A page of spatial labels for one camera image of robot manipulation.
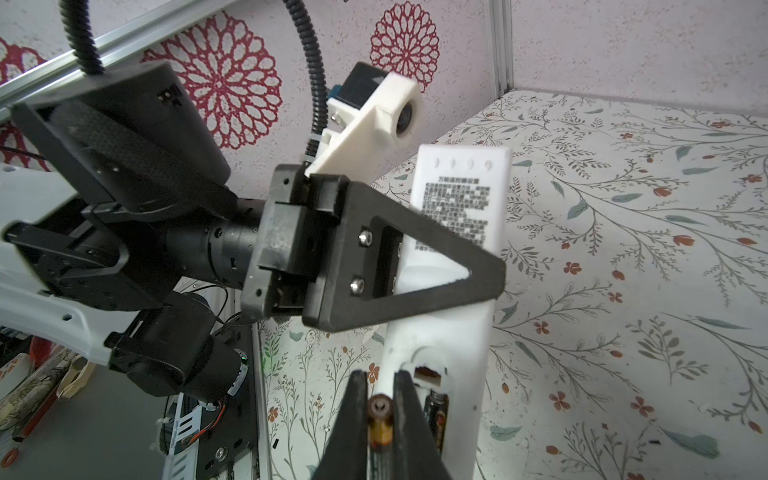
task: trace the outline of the gray surface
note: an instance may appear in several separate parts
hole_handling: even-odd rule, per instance
[[[99,366],[72,400],[51,407],[0,478],[160,480],[164,457],[149,445],[164,403]]]

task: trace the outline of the red circular pattern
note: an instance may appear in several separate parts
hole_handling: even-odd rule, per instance
[[[0,38],[0,84],[18,77],[25,71],[45,63],[45,59],[35,50],[27,47],[11,45]],[[31,142],[27,142],[21,131],[11,122],[0,124],[0,145],[18,150],[37,153]],[[30,158],[28,155],[15,152],[0,151],[4,163],[17,167],[34,168],[50,171],[51,168],[43,160]]]
[[[277,121],[282,81],[264,40],[220,12],[144,53],[168,60],[219,147],[255,144]]]
[[[371,36],[371,62],[419,82],[422,93],[437,70],[440,39],[421,5],[395,4],[384,12]]]

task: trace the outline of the black metal plate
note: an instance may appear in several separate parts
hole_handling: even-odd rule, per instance
[[[197,480],[208,480],[224,472],[234,462],[253,450],[258,455],[259,425],[256,404],[256,375],[254,369],[257,362],[253,350],[253,327],[225,326],[214,333],[214,336],[235,349],[240,349],[248,355],[248,373],[243,385],[234,397],[229,398],[227,410],[221,417],[219,425],[212,432],[200,437],[197,450]],[[203,411],[200,427],[208,425],[216,419],[219,412]],[[227,457],[223,462],[216,460],[216,450],[219,447],[227,449]]]

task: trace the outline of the patterned fabric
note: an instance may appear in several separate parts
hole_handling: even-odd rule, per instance
[[[513,91],[437,143],[515,151],[475,478],[761,476],[768,121]],[[414,161],[376,188],[407,203]],[[276,478],[385,336],[262,326]]]

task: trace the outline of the white speckled wall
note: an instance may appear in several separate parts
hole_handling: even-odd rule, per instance
[[[91,23],[97,34],[104,33],[162,3],[93,0]],[[343,82],[358,61],[417,78],[422,86],[426,122],[410,148],[382,160],[381,174],[494,99],[484,2],[305,3],[329,86]],[[280,0],[238,2],[203,23],[148,52],[144,60],[171,60],[232,166],[230,188],[241,196],[265,196],[274,167],[297,162],[310,131],[310,88],[301,44]],[[227,35],[232,35],[229,43],[215,40]],[[0,40],[0,83],[68,49],[55,0],[0,3]],[[400,43],[416,40],[405,57],[396,53]],[[395,46],[391,51],[388,43]],[[238,56],[238,48],[244,48],[244,57]],[[257,66],[250,64],[254,58]],[[208,72],[199,69],[201,59]],[[229,93],[221,90],[222,80],[229,82]],[[9,128],[0,125],[0,144],[34,150]],[[6,163],[41,167],[23,156],[3,155]]]
[[[766,0],[510,0],[515,87],[768,112]]]

